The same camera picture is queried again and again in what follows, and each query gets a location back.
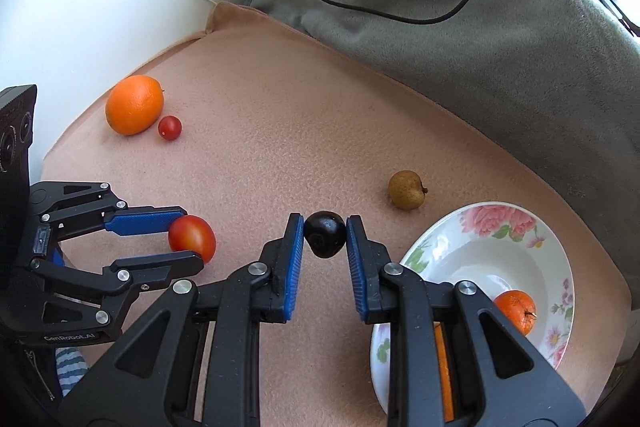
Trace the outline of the grey cushion blanket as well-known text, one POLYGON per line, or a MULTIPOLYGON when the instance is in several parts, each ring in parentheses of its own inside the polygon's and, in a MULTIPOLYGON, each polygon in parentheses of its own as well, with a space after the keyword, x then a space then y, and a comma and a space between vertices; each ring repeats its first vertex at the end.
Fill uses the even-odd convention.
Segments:
POLYGON ((549 183, 639 287, 639 46, 597 0, 248 0, 450 110, 549 183))

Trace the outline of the brown longan near plate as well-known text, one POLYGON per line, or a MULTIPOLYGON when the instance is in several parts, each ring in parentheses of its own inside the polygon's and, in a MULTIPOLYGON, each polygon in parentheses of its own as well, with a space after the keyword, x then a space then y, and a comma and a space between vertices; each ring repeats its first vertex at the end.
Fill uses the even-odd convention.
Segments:
POLYGON ((387 192, 396 208, 410 211, 424 204, 428 190, 416 172, 400 170, 388 181, 387 192))

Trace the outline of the floral white plate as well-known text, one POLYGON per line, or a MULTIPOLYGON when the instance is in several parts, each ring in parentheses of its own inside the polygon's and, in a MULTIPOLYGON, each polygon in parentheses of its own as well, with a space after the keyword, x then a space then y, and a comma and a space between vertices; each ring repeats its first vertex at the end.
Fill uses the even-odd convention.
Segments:
MULTIPOLYGON (((575 285, 560 240, 533 213, 506 202, 462 207, 432 225, 395 263, 427 282, 470 282, 492 302, 503 291, 524 291, 535 301, 537 322, 523 336, 560 375, 574 324, 575 285)), ((373 326, 372 383, 387 413, 390 325, 373 326)))

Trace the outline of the small red cherry tomato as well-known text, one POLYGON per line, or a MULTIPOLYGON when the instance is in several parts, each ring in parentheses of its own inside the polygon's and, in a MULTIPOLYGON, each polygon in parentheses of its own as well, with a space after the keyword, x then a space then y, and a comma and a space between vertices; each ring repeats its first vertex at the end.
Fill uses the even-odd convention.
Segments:
POLYGON ((158 122, 157 131, 165 141, 175 141, 182 132, 181 121, 176 116, 167 115, 158 122))

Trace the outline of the pink blanket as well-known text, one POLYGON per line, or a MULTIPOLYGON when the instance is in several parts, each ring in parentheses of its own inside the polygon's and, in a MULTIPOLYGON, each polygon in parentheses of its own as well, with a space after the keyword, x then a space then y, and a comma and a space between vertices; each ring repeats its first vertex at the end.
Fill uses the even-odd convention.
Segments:
POLYGON ((125 138, 94 102, 43 161, 47 180, 96 182, 133 206, 183 207, 217 237, 204 285, 257 259, 293 212, 358 215, 394 259, 471 202, 513 202, 552 228, 570 259, 577 312, 560 365, 593 407, 630 312, 622 274, 585 223, 533 171, 424 96, 249 8, 218 5, 206 34, 144 68, 183 125, 125 138), (428 193, 396 208, 387 185, 416 172, 428 193))

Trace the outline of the large orange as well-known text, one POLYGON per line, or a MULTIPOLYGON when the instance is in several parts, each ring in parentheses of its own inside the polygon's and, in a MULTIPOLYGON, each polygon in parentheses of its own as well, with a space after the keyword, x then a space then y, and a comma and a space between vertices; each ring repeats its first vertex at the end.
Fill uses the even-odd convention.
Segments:
POLYGON ((448 421, 454 420, 454 399, 452 399, 449 364, 442 323, 434 323, 434 334, 438 358, 440 387, 442 387, 442 408, 444 409, 444 421, 448 423, 448 421))

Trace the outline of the large cherry tomato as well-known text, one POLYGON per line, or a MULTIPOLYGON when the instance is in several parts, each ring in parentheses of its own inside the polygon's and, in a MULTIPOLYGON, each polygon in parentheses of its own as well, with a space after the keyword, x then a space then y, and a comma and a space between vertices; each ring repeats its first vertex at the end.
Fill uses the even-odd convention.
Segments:
POLYGON ((209 224, 198 216, 182 216, 171 223, 168 243, 173 251, 194 251, 205 263, 216 253, 217 239, 209 224))

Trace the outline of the oval orange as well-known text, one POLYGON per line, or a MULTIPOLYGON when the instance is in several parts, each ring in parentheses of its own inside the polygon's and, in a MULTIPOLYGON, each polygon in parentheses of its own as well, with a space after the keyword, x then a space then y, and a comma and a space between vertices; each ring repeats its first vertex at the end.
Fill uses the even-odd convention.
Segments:
POLYGON ((139 134, 154 124, 164 107, 160 83, 145 75, 124 78, 115 84, 105 104, 105 118, 120 135, 139 134))

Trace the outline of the small mandarin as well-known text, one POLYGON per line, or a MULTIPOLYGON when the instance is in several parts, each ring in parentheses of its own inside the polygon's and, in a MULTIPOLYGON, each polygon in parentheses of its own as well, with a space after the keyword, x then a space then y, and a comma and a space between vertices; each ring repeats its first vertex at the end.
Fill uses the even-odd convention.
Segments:
POLYGON ((494 299, 494 303, 522 335, 527 336, 534 329, 537 308, 534 299, 524 291, 503 291, 494 299))

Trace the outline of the dark cherry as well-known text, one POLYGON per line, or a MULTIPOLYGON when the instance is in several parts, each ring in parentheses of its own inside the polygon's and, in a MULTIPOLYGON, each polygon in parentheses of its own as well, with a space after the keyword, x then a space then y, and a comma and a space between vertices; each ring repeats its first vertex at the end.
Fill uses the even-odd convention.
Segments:
POLYGON ((333 211, 315 212, 305 220, 304 237, 316 257, 332 258, 346 244, 345 221, 333 211))

